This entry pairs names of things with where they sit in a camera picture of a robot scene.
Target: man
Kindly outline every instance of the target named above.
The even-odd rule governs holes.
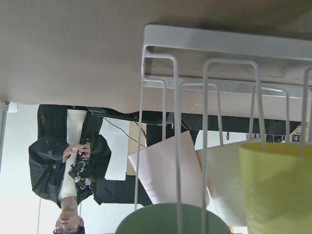
[[[88,161],[81,177],[104,178],[111,150],[99,134],[102,122],[85,107],[38,108],[38,140],[29,147],[30,176],[33,191],[61,208],[54,233],[85,233],[78,204],[93,194],[92,184],[81,189],[68,172],[77,161],[78,151],[82,160]]]

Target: shelf rack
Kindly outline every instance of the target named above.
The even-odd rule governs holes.
[[[178,233],[182,234],[182,218],[181,218],[181,188],[180,188],[180,124],[181,124],[181,97],[180,87],[184,84],[183,89],[202,90],[203,91],[203,131],[207,131],[207,85],[208,85],[208,66],[211,63],[231,63],[231,64],[248,64],[254,68],[255,82],[250,81],[236,81],[236,80],[219,80],[209,79],[209,82],[214,83],[219,92],[238,93],[238,94],[252,94],[254,87],[256,87],[258,108],[259,108],[259,125],[260,129],[264,129],[264,119],[262,110],[262,96],[263,90],[261,86],[267,86],[267,89],[282,90],[283,92],[276,92],[276,96],[286,96],[291,98],[302,98],[302,85],[285,85],[285,84],[266,84],[260,83],[260,68],[259,65],[250,60],[239,59],[219,59],[211,58],[206,61],[203,68],[203,79],[180,77],[178,61],[175,56],[171,54],[158,54],[151,52],[149,47],[164,47],[182,50],[195,50],[204,52],[217,52],[234,55],[255,56],[255,57],[269,57],[277,59],[294,59],[299,61],[312,61],[312,41],[300,39],[286,39],[259,35],[247,35],[241,33],[219,32],[212,30],[181,28],[164,25],[147,25],[144,31],[144,45],[142,50],[142,64],[141,64],[141,97],[140,97],[140,116],[139,129],[142,122],[142,109],[144,99],[144,87],[154,87],[163,89],[163,140],[165,139],[165,125],[166,125],[166,90],[174,89],[175,101],[175,136],[176,136],[176,189],[177,189],[177,229]],[[173,76],[156,76],[148,75],[145,72],[146,59],[169,59],[173,62]],[[304,98],[308,97],[308,92],[305,91]],[[262,137],[262,145],[265,150],[265,138]],[[204,134],[203,139],[203,155],[207,148],[207,135]],[[136,174],[139,170],[139,145],[137,154]],[[207,171],[203,167],[203,186],[207,185]],[[137,184],[138,177],[136,176],[136,194],[135,194],[135,210],[137,209]],[[203,199],[202,206],[202,233],[206,233],[206,201]]]

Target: hair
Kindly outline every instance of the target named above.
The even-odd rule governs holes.
[[[75,234],[85,234],[85,232],[84,232],[84,227],[82,226],[80,226],[79,227],[79,229],[78,229],[78,231],[77,232],[75,232]]]

